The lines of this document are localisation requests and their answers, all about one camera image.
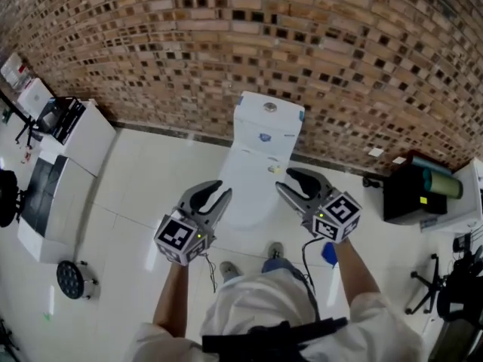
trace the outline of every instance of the blue object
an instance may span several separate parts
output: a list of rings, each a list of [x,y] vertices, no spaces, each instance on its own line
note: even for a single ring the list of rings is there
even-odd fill
[[[332,268],[334,268],[335,265],[338,263],[334,244],[332,243],[325,243],[324,249],[322,250],[321,255],[326,262],[332,265]]]
[[[262,142],[270,142],[270,140],[272,139],[272,136],[270,136],[268,134],[260,133],[260,135],[258,136],[258,138],[260,138],[260,140]]]

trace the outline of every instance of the black chair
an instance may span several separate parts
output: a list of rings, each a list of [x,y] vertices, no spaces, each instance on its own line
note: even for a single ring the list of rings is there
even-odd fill
[[[411,310],[410,308],[406,308],[406,314],[407,315],[412,315],[416,311],[419,311],[421,307],[429,300],[429,310],[425,309],[424,313],[429,314],[432,311],[432,307],[435,304],[435,298],[436,294],[438,291],[441,291],[443,289],[443,286],[445,285],[445,278],[440,278],[439,277],[439,258],[436,253],[431,255],[431,259],[436,260],[435,264],[435,271],[432,276],[432,282],[427,281],[425,278],[420,276],[416,271],[411,272],[411,277],[416,278],[419,280],[421,283],[423,283],[426,287],[428,287],[428,293],[421,299],[421,301],[417,304],[416,308]]]
[[[447,322],[463,319],[483,330],[483,277],[478,276],[483,271],[483,260],[480,258],[482,252],[483,246],[480,246],[475,254],[467,251],[462,259],[454,262],[453,271],[443,277],[438,273],[438,256],[432,254],[431,259],[436,260],[432,282],[422,278],[415,271],[411,272],[411,277],[423,283],[428,288],[428,293],[414,310],[407,308],[406,314],[414,314],[428,300],[429,309],[425,309],[424,313],[429,314],[434,306],[436,294],[439,293],[436,303],[439,317]]]
[[[17,176],[11,170],[0,170],[0,227],[9,226],[25,205],[25,192],[18,189]]]
[[[12,332],[5,326],[5,321],[0,318],[0,345],[3,346],[6,352],[14,359],[15,362],[20,362],[14,350],[20,349],[12,342]]]

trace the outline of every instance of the sleeve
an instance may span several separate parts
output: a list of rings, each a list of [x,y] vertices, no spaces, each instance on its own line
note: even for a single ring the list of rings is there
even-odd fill
[[[363,293],[350,307],[350,322],[311,344],[308,360],[422,362],[424,346],[380,293]]]
[[[366,344],[369,360],[423,360],[423,340],[380,293],[363,293],[350,306],[351,342]]]
[[[155,324],[141,324],[123,362],[211,362],[215,359],[203,354],[196,342],[185,338],[173,338],[165,329]]]

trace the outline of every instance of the brick wall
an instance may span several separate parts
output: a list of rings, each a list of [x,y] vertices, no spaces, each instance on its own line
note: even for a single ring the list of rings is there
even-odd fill
[[[306,107],[297,150],[383,171],[483,156],[483,0],[0,0],[0,49],[108,118],[232,135],[243,90]],[[385,150],[380,158],[371,147]]]

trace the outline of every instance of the round black object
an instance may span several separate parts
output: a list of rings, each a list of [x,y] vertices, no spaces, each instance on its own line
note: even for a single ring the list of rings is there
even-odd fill
[[[70,299],[79,299],[84,293],[84,278],[77,265],[63,261],[57,266],[57,283]]]

